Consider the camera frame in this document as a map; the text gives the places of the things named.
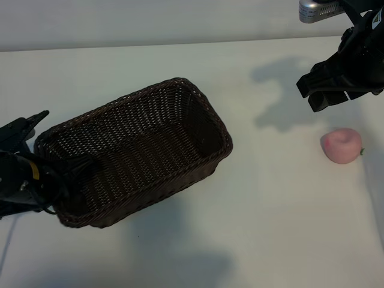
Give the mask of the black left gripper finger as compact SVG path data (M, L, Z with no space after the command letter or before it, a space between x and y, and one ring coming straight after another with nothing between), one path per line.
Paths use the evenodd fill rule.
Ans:
M74 181L89 166L92 166L95 160L90 155L77 155L65 158L59 162L59 174L66 181Z
M26 119L25 131L32 131L48 115L49 111L44 110L38 114L28 117Z

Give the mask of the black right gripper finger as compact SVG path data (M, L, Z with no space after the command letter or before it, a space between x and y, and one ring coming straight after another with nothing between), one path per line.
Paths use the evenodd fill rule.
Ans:
M349 101L344 91L319 90L308 94L308 103L313 112L320 112L329 106Z
M316 92L342 91L347 88L347 84L338 74L338 70L333 70L335 65L328 61L315 64L308 74L300 77L296 86L302 97L309 97Z

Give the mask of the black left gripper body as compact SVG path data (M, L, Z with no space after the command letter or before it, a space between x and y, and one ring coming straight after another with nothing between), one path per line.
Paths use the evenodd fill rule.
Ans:
M25 131L26 119L17 118L1 127L2 208L49 208L65 196L60 160L30 150L27 140L35 135L35 128Z

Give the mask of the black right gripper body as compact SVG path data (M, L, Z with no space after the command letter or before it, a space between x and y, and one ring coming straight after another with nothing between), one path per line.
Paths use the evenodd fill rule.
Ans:
M362 17L329 62L347 84L342 91L349 99L383 92L383 9Z

